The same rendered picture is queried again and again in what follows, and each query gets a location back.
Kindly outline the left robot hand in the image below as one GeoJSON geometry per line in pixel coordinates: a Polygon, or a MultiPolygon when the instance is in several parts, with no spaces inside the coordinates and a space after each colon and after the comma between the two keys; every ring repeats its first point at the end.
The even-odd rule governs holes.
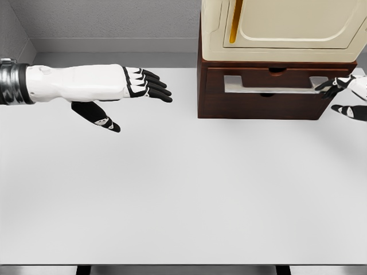
{"type": "Polygon", "coordinates": [[[85,65],[65,68],[62,97],[71,102],[78,115],[113,132],[118,124],[96,101],[119,101],[123,98],[150,97],[166,103],[173,101],[171,92],[160,77],[149,70],[112,65],[85,65]]]}

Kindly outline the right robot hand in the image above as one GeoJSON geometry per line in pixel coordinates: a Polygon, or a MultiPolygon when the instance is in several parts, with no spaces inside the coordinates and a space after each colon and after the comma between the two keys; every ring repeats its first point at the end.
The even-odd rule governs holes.
{"type": "MultiPolygon", "coordinates": [[[[348,89],[361,100],[367,102],[367,76],[350,74],[346,77],[335,77],[318,85],[315,90],[321,91],[326,87],[329,89],[322,92],[322,99],[333,99],[338,93],[348,89]]],[[[350,119],[367,122],[367,105],[332,105],[331,108],[350,119]]]]}

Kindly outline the plain brown wooden drawer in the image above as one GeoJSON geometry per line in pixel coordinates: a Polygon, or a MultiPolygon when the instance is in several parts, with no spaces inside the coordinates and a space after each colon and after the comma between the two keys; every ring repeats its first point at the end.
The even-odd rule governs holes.
{"type": "Polygon", "coordinates": [[[314,116],[331,103],[320,94],[274,94],[270,97],[258,93],[209,94],[204,100],[204,111],[213,115],[269,115],[314,116]]]}

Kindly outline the brown wooden cabinet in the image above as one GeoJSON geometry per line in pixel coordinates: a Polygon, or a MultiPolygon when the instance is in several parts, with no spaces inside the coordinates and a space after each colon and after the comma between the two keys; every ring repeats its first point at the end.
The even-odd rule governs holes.
{"type": "Polygon", "coordinates": [[[352,73],[357,62],[211,61],[198,50],[198,117],[201,119],[318,120],[330,100],[320,94],[281,93],[275,88],[311,88],[310,77],[330,80],[352,73]],[[246,88],[270,93],[225,91],[225,76],[239,77],[246,88]]]}

